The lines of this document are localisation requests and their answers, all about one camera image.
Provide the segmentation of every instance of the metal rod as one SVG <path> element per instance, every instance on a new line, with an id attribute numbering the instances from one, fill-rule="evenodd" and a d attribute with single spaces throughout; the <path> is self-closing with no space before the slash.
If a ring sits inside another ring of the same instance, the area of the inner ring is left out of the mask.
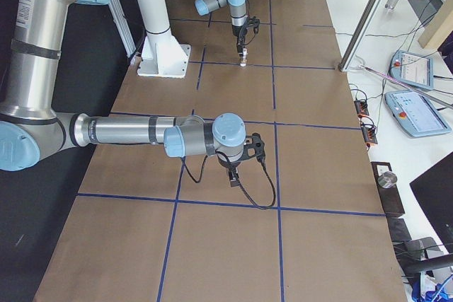
<path id="1" fill-rule="evenodd" d="M 442 269 L 453 265 L 453 254 L 443 255 L 440 257 L 430 258 L 420 262 L 406 265 L 403 270 L 406 274 L 415 274 L 417 272 L 427 272 L 428 270 Z"/>
<path id="2" fill-rule="evenodd" d="M 378 5 L 381 3 L 381 0 L 369 0 L 365 10 L 363 11 L 362 17 L 355 29 L 354 34 L 352 35 L 351 41 L 346 49 L 346 52 L 341 59 L 341 63 L 338 65 L 340 71 L 347 71 L 351 64 L 352 58 L 354 58 L 355 53 L 362 42 L 363 37 L 368 29 L 369 24 L 374 16 L 374 13 L 377 10 Z"/>
<path id="3" fill-rule="evenodd" d="M 451 105 L 451 104 L 449 104 L 449 103 L 446 103 L 446 102 L 444 102 L 443 100 L 440 100 L 440 99 L 438 99 L 438 98 L 436 98 L 436 97 L 432 97 L 431 95 L 428 95 L 427 93 L 425 93 L 425 92 L 423 92 L 423 91 L 420 91 L 420 90 L 418 90 L 417 88 L 413 88 L 412 86 L 409 86 L 409 85 L 407 85 L 407 84 L 405 84 L 405 83 L 403 83 L 403 82 L 401 82 L 401 81 L 398 81 L 398 80 L 395 79 L 395 78 L 392 78 L 392 77 L 390 77 L 390 76 L 387 76 L 386 74 L 382 74 L 382 73 L 380 73 L 380 72 L 378 72 L 378 71 L 375 71 L 375 70 L 373 70 L 373 69 L 370 69 L 369 67 L 364 66 L 363 68 L 364 68 L 365 70 L 367 70 L 368 72 L 371 72 L 372 74 L 376 74 L 376 75 L 378 75 L 378 76 L 381 76 L 382 78 L 385 78 L 386 80 L 388 80 L 388 81 L 390 81 L 390 82 L 392 82 L 392 83 L 395 83 L 395 84 L 397 84 L 397 85 L 402 86 L 402 87 L 405 88 L 406 90 L 410 90 L 410 91 L 413 91 L 413 92 L 415 92 L 415 93 L 418 93 L 419 95 L 423 95 L 423 96 L 425 96 L 426 98 L 431 99 L 433 102 L 439 103 L 439 104 L 445 106 L 446 108 L 449 108 L 449 109 L 452 109 L 452 110 L 453 110 L 453 105 Z"/>

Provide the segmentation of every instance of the grid square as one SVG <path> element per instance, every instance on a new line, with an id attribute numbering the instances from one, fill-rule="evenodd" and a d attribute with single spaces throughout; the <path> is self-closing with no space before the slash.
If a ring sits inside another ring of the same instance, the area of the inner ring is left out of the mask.
<path id="1" fill-rule="evenodd" d="M 250 16 L 256 17 L 263 23 L 270 23 L 269 0 L 248 0 L 250 8 Z M 230 21 L 231 16 L 229 7 L 225 6 L 217 11 L 212 12 L 212 20 L 214 21 Z"/>
<path id="2" fill-rule="evenodd" d="M 270 1 L 272 22 L 285 29 L 295 29 L 301 25 L 333 26 L 326 0 Z"/>
<path id="3" fill-rule="evenodd" d="M 282 245 L 286 302 L 406 301 L 385 217 L 282 211 Z"/>
<path id="4" fill-rule="evenodd" d="M 279 300 L 275 210 L 178 205 L 161 302 Z"/>
<path id="5" fill-rule="evenodd" d="M 249 30 L 246 41 L 250 42 L 252 37 L 253 31 Z M 247 46 L 247 49 L 249 65 L 271 65 L 269 25 L 260 27 L 260 32 L 253 39 L 253 42 Z M 233 36 L 230 23 L 211 23 L 207 34 L 205 61 L 239 65 L 236 37 Z"/>
<path id="6" fill-rule="evenodd" d="M 346 74 L 278 68 L 274 74 L 277 122 L 359 127 Z M 296 98 L 303 98 L 304 105 L 298 105 Z"/>
<path id="7" fill-rule="evenodd" d="M 383 213 L 361 131 L 279 126 L 277 144 L 283 207 Z"/>
<path id="8" fill-rule="evenodd" d="M 189 44 L 189 60 L 201 62 L 207 37 L 207 21 L 170 21 L 171 33 L 180 44 Z"/>
<path id="9" fill-rule="evenodd" d="M 254 132 L 261 135 L 261 139 L 265 143 L 266 168 L 274 185 L 276 185 L 273 125 L 247 123 L 246 129 L 249 135 Z M 187 167 L 194 176 L 198 176 L 202 160 L 203 157 L 187 158 Z M 272 189 L 261 165 L 255 159 L 244 161 L 238 167 L 238 172 L 239 178 L 250 196 L 259 205 L 269 205 L 273 198 Z M 200 184 L 195 184 L 186 172 L 183 174 L 179 198 L 193 201 L 251 204 L 239 187 L 230 187 L 227 170 L 219 164 L 217 157 L 211 157 L 207 160 L 205 173 Z"/>
<path id="10" fill-rule="evenodd" d="M 204 64 L 195 113 L 216 118 L 233 112 L 243 120 L 274 122 L 270 67 Z"/>
<path id="11" fill-rule="evenodd" d="M 166 0 L 168 17 L 170 19 L 207 20 L 195 8 L 195 0 Z"/>
<path id="12" fill-rule="evenodd" d="M 34 301 L 155 301 L 173 203 L 77 197 Z"/>
<path id="13" fill-rule="evenodd" d="M 335 69 L 341 61 L 333 28 L 273 27 L 274 65 Z"/>
<path id="14" fill-rule="evenodd" d="M 79 192 L 174 199 L 180 170 L 162 145 L 98 145 Z"/>
<path id="15" fill-rule="evenodd" d="M 112 112 L 186 116 L 195 105 L 199 64 L 188 64 L 183 79 L 138 76 L 133 66 L 126 73 Z"/>

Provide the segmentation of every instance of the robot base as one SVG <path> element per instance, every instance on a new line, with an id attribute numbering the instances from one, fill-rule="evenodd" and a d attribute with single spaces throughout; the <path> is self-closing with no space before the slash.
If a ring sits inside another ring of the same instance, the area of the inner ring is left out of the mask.
<path id="1" fill-rule="evenodd" d="M 146 37 L 138 74 L 146 77 L 184 78 L 191 49 L 190 45 L 179 44 L 171 36 L 171 44 L 156 44 L 157 58 L 154 58 Z"/>

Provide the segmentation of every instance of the black monitor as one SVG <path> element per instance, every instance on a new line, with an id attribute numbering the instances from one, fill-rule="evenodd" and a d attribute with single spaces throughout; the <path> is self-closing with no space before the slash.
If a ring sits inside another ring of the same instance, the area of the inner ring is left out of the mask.
<path id="1" fill-rule="evenodd" d="M 416 178 L 411 188 L 440 240 L 453 253 L 453 153 Z"/>

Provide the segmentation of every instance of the white table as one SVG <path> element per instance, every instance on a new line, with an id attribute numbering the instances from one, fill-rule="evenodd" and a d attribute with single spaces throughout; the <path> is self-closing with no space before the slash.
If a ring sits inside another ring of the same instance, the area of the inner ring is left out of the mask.
<path id="1" fill-rule="evenodd" d="M 367 2 L 368 0 L 327 0 L 336 32 L 354 33 Z M 393 11 L 387 11 L 384 8 L 385 2 L 386 0 L 383 0 L 379 6 L 367 34 L 400 35 L 409 33 L 414 26 L 418 27 L 420 22 L 408 0 L 399 0 Z M 422 33 L 423 28 L 417 31 L 410 51 L 427 55 L 434 50 L 424 50 L 418 44 L 418 37 Z M 351 36 L 337 34 L 336 37 L 343 55 Z M 368 36 L 362 41 L 357 55 L 365 60 L 368 67 L 386 73 L 394 52 L 397 49 L 407 50 L 411 38 L 412 35 L 405 41 L 406 36 L 398 38 Z M 435 61 L 434 75 L 451 77 L 441 56 L 436 53 L 433 57 Z M 368 97 L 379 95 L 382 91 L 382 78 L 366 71 L 348 72 L 348 80 L 363 90 Z M 453 92 L 453 81 L 435 79 L 434 85 L 437 89 Z M 402 88 L 387 81 L 386 92 L 397 90 L 402 90 Z M 453 97 L 450 95 L 434 91 L 430 91 L 430 94 L 448 103 L 453 103 Z M 379 116 L 379 101 L 380 99 L 373 99 L 368 102 L 370 117 L 376 124 Z M 450 126 L 453 126 L 453 110 L 443 110 L 441 115 Z M 417 139 L 410 138 L 392 117 L 385 103 L 382 103 L 377 141 L 379 144 L 369 150 L 369 159 L 390 162 L 393 171 L 397 174 L 398 190 L 406 211 L 403 218 L 412 239 L 431 236 L 437 244 L 441 244 L 442 242 L 413 196 L 409 183 L 453 151 L 453 133 Z"/>

